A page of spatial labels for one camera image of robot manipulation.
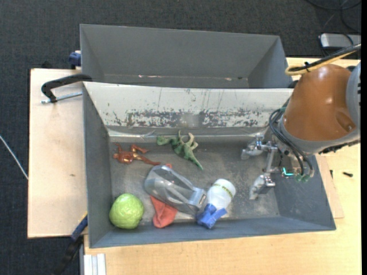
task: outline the toy figure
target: toy figure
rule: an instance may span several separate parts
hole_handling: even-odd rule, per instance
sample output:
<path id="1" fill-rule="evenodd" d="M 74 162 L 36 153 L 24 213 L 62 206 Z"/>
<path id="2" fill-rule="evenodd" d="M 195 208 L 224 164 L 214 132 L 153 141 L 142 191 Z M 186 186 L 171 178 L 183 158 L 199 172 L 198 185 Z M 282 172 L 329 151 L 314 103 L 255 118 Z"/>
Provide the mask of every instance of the toy figure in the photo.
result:
<path id="1" fill-rule="evenodd" d="M 193 150 L 198 146 L 198 143 L 194 141 L 195 137 L 193 136 L 192 133 L 189 132 L 188 135 L 189 135 L 189 140 L 186 143 L 181 138 L 181 131 L 178 131 L 177 137 L 165 138 L 164 136 L 158 136 L 157 145 L 161 146 L 161 145 L 171 143 L 172 148 L 177 155 L 183 157 L 186 160 L 193 162 L 200 169 L 204 170 L 202 168 L 202 165 L 196 159 L 193 153 Z"/>
<path id="2" fill-rule="evenodd" d="M 130 164 L 133 160 L 140 160 L 144 161 L 146 164 L 150 165 L 159 165 L 160 162 L 153 162 L 149 160 L 148 158 L 145 158 L 144 156 L 137 153 L 137 151 L 140 151 L 141 153 L 145 154 L 148 150 L 138 147 L 135 144 L 132 144 L 130 146 L 130 151 L 123 151 L 120 144 L 115 143 L 116 146 L 119 148 L 119 152 L 115 153 L 113 155 L 114 159 L 117 159 L 120 163 Z"/>

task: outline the red towel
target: red towel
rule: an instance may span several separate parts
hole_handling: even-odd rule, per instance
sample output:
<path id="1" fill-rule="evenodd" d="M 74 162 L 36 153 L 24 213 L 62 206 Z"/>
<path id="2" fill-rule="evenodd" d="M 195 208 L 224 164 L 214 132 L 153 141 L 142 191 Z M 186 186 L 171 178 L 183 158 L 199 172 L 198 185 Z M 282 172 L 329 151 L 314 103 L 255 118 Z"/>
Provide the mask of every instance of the red towel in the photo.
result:
<path id="1" fill-rule="evenodd" d="M 155 215 L 153 217 L 153 224 L 157 228 L 163 228 L 170 225 L 176 216 L 178 210 L 166 203 L 161 202 L 159 199 L 150 196 L 151 202 L 155 208 Z"/>

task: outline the white cable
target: white cable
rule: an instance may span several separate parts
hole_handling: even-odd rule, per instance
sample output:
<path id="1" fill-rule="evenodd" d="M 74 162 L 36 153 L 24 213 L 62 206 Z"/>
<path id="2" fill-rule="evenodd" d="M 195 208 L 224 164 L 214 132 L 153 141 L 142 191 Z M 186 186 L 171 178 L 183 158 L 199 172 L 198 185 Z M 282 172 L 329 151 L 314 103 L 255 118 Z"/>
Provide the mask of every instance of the white cable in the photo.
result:
<path id="1" fill-rule="evenodd" d="M 4 143 L 5 147 L 9 150 L 9 152 L 13 156 L 14 160 L 17 162 L 17 164 L 18 164 L 19 168 L 22 170 L 22 173 L 24 174 L 25 178 L 28 179 L 27 173 L 24 171 L 24 169 L 23 169 L 22 165 L 20 164 L 19 160 L 17 159 L 17 157 L 15 156 L 15 154 L 13 153 L 13 151 L 11 150 L 11 148 L 7 145 L 6 141 L 2 138 L 1 135 L 0 135 L 0 139 Z"/>

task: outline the plastic bottle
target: plastic bottle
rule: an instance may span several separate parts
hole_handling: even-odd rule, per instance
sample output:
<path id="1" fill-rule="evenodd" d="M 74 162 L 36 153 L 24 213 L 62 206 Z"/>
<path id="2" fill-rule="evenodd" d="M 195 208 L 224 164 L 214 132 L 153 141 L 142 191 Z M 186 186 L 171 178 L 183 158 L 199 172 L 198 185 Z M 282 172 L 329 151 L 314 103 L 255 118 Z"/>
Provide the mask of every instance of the plastic bottle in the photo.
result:
<path id="1" fill-rule="evenodd" d="M 236 194 L 235 186 L 226 179 L 218 179 L 207 192 L 207 205 L 202 213 L 197 215 L 199 225 L 211 229 L 217 220 L 227 213 L 226 208 Z"/>

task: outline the gray bin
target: gray bin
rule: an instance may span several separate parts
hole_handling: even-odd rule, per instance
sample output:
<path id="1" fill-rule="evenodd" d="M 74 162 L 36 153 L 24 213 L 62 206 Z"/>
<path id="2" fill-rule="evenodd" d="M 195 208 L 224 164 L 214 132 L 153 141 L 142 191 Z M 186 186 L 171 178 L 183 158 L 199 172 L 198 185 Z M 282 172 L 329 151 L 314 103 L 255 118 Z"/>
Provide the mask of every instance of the gray bin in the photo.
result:
<path id="1" fill-rule="evenodd" d="M 268 115 L 292 92 L 279 37 L 81 25 L 81 51 L 83 73 L 97 81 L 83 86 L 91 248 L 335 229 L 315 158 L 316 173 L 307 183 L 274 174 L 275 188 L 249 200 L 266 155 L 241 160 L 240 152 L 256 133 L 267 134 Z M 169 99 L 172 92 L 177 101 Z M 196 136 L 203 171 L 169 145 L 156 145 L 158 135 L 179 130 Z M 143 189 L 152 166 L 118 163 L 112 158 L 116 142 L 149 149 L 147 158 L 171 163 L 197 187 L 229 179 L 237 193 L 228 214 L 210 230 L 180 213 L 172 225 L 155 228 Z M 136 229 L 118 229 L 108 219 L 122 193 L 136 195 L 145 206 Z"/>

